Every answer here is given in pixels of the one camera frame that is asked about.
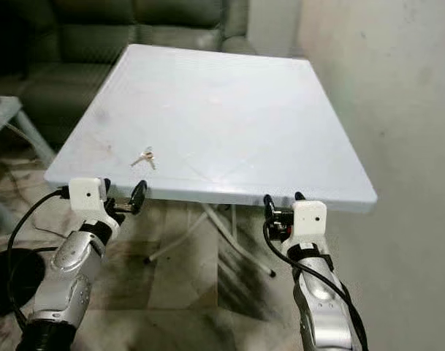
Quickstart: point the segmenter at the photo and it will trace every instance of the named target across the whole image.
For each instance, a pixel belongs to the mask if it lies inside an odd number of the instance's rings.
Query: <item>white wall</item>
[[[300,0],[249,0],[248,40],[260,55],[295,54]]]
[[[379,194],[330,240],[371,350],[445,350],[445,0],[303,0],[299,41]]]

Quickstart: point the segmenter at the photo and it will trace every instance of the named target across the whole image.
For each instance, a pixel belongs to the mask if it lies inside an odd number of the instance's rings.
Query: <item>tiled floor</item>
[[[26,200],[6,175],[0,181],[0,200],[18,216],[50,191],[44,170],[27,159],[23,154],[10,165]],[[276,270],[274,279],[244,261],[209,221],[155,263],[142,264],[182,235],[201,211],[193,203],[146,200],[138,216],[128,216],[118,239],[107,246],[74,350],[301,350],[291,273],[262,242],[260,208],[238,209],[238,240]],[[221,206],[219,213],[229,211]],[[80,219],[67,201],[52,199],[35,213],[34,224],[67,235]],[[6,242],[0,231],[0,251]],[[58,236],[36,230],[30,221],[17,246],[59,243]],[[13,350],[19,337],[12,316],[1,318],[0,350]]]

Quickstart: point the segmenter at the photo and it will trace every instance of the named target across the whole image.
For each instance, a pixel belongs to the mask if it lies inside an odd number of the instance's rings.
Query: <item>table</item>
[[[0,130],[4,127],[14,129],[21,137],[25,138],[34,147],[45,167],[48,167],[55,158],[55,153],[31,123],[28,116],[22,110],[23,106],[17,97],[0,97]],[[10,121],[14,120],[19,129],[14,128]],[[0,203],[0,225],[8,233],[12,232],[18,219],[6,206]]]
[[[131,167],[148,147],[156,169]],[[365,212],[377,200],[308,61],[148,45],[124,51],[45,179],[78,176],[110,178],[115,196],[144,178],[149,197],[199,202],[219,229],[208,204],[262,205],[269,193],[287,207],[301,191]]]

